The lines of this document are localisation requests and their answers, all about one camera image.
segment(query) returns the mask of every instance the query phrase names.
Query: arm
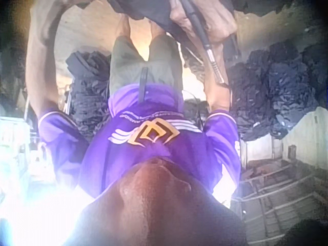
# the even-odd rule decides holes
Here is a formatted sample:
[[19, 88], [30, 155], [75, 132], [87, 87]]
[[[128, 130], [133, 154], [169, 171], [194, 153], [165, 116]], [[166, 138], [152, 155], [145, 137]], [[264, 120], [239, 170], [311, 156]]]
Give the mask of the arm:
[[52, 160], [57, 182], [66, 188], [76, 187], [88, 148], [75, 123], [57, 106], [55, 36], [62, 14], [76, 2], [81, 1], [36, 1], [31, 10], [26, 64], [26, 85], [39, 119], [39, 135]]
[[[212, 42], [213, 52], [216, 62], [225, 81], [228, 81], [226, 69], [223, 60], [222, 41], [237, 31], [237, 25], [233, 15], [218, 0], [192, 0], [199, 11], [203, 14], [207, 31]], [[187, 19], [180, 0], [170, 0], [171, 3], [171, 20], [177, 23], [186, 32], [189, 39], [193, 42], [202, 56], [205, 69], [204, 92], [210, 106], [210, 111], [230, 109], [230, 92], [229, 89], [223, 88], [216, 84], [215, 75], [208, 58], [204, 52], [199, 38], [193, 31], [190, 21]]]
[[88, 2], [91, 0], [37, 0], [31, 9], [26, 86], [38, 118], [50, 108], [57, 109], [54, 44], [60, 18], [71, 6]]
[[[204, 132], [212, 146], [217, 163], [222, 166], [222, 178], [215, 186], [213, 196], [221, 203], [227, 202], [229, 206], [231, 195], [238, 186], [241, 171], [240, 158], [237, 152], [239, 147], [237, 125], [228, 113], [231, 100], [230, 91], [217, 85], [215, 74], [202, 44], [195, 35], [180, 1], [170, 0], [170, 2], [172, 8], [171, 19], [183, 28], [204, 61], [204, 92], [211, 112], [205, 123]], [[216, 62], [224, 80], [228, 81], [223, 60], [222, 41], [236, 32], [235, 20], [218, 0], [193, 0], [193, 2], [207, 22], [207, 31], [213, 43], [212, 47]]]

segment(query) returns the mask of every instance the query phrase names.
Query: purple jersey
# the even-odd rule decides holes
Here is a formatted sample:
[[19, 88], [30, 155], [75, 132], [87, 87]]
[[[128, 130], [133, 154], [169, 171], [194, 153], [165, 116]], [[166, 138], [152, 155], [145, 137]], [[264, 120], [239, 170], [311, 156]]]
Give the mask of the purple jersey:
[[182, 112], [182, 95], [164, 85], [147, 85], [137, 102], [138, 85], [120, 89], [110, 100], [113, 119], [89, 144], [64, 113], [49, 111], [39, 120], [57, 180], [100, 195], [137, 163], [165, 157], [224, 201], [238, 185], [240, 159], [236, 122], [223, 110], [211, 113], [199, 130]]

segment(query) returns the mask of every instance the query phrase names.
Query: black cloth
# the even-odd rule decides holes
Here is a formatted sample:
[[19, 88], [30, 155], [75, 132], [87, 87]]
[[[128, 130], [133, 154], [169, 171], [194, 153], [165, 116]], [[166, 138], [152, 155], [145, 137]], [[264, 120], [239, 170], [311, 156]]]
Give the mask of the black cloth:
[[271, 59], [275, 63], [296, 59], [299, 54], [290, 40], [279, 42], [269, 47]]
[[[203, 82], [204, 67], [181, 50], [191, 71]], [[233, 92], [231, 114], [241, 139], [252, 141], [268, 133], [282, 139], [304, 115], [317, 108], [316, 97], [323, 94], [326, 98], [327, 92], [328, 56], [322, 50], [322, 46], [305, 49], [307, 67], [287, 40], [270, 46], [269, 51], [253, 51], [245, 64], [227, 69]]]
[[279, 13], [284, 6], [288, 8], [294, 0], [232, 0], [237, 11], [264, 16], [272, 11]]
[[238, 63], [227, 74], [233, 91], [230, 112], [236, 119], [240, 138], [252, 141], [270, 133], [275, 112], [269, 91], [261, 81], [260, 68]]
[[310, 85], [316, 90], [316, 98], [320, 106], [328, 108], [328, 46], [312, 45], [304, 49], [303, 62], [308, 66]]
[[272, 106], [277, 120], [287, 130], [318, 107], [307, 73], [307, 66], [300, 59], [273, 63], [269, 70]]
[[70, 115], [82, 136], [91, 141], [96, 132], [110, 120], [110, 57], [96, 51], [91, 54], [75, 52], [66, 63], [74, 76]]

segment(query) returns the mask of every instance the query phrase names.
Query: sleeve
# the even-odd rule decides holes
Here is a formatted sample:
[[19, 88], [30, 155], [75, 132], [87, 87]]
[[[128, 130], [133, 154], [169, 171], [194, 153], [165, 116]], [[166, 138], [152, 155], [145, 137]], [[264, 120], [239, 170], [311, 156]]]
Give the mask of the sleeve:
[[214, 187], [213, 196], [221, 203], [230, 203], [241, 170], [236, 121], [227, 111], [216, 110], [205, 122], [204, 132], [210, 139], [218, 163], [222, 164], [222, 178]]
[[58, 110], [44, 114], [38, 128], [40, 139], [51, 156], [58, 184], [75, 189], [88, 142], [75, 122]]

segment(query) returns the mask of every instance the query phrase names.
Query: man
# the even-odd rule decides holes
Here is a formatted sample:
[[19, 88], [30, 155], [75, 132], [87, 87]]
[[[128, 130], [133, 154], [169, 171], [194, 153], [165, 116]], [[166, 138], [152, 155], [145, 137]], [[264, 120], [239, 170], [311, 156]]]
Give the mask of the man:
[[[171, 19], [182, 26], [205, 60], [204, 91], [211, 114], [204, 132], [182, 114], [177, 44], [151, 24], [150, 57], [145, 62], [130, 40], [129, 20], [124, 15], [112, 52], [111, 122], [88, 145], [75, 123], [58, 110], [55, 34], [62, 14], [85, 2], [91, 1], [37, 1], [26, 66], [31, 105], [57, 181], [95, 200], [83, 211], [67, 244], [244, 244], [240, 221], [217, 201], [230, 198], [240, 174], [237, 127], [228, 113], [230, 92], [215, 83], [179, 1], [171, 0]], [[206, 13], [212, 40], [220, 42], [236, 31], [233, 17], [219, 1], [203, 2], [194, 1]], [[222, 45], [214, 47], [227, 81]]]

